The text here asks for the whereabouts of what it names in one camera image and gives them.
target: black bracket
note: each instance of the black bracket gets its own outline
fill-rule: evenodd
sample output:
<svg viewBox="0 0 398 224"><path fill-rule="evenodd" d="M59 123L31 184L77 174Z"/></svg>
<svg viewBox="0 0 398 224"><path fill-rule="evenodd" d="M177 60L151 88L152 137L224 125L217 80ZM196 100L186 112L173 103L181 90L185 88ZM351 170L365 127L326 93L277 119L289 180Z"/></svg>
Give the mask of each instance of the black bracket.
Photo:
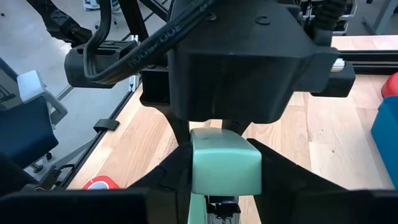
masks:
<svg viewBox="0 0 398 224"><path fill-rule="evenodd" d="M113 119L100 119L93 128L97 133L100 131L114 131L118 128L119 124L119 121Z"/></svg>

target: chair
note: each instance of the chair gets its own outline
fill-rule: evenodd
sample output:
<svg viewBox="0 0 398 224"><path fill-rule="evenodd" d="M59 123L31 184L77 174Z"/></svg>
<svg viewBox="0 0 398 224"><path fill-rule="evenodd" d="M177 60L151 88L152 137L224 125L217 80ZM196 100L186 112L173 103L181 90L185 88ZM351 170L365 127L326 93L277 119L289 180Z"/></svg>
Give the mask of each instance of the chair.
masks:
<svg viewBox="0 0 398 224"><path fill-rule="evenodd" d="M35 162L51 158L49 151L58 145L53 127L66 114L36 71L17 75L0 58L0 154L22 169L42 170Z"/></svg>

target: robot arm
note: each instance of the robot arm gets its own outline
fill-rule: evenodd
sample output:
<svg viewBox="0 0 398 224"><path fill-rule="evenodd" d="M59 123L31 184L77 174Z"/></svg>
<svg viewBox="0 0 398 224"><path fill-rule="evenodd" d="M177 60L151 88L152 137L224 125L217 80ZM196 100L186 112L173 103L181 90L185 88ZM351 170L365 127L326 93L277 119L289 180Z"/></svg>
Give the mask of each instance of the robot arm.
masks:
<svg viewBox="0 0 398 224"><path fill-rule="evenodd" d="M51 0L27 0L27 2L42 16L47 31L52 37L76 47L86 43L93 35L91 30L79 26Z"/></svg>

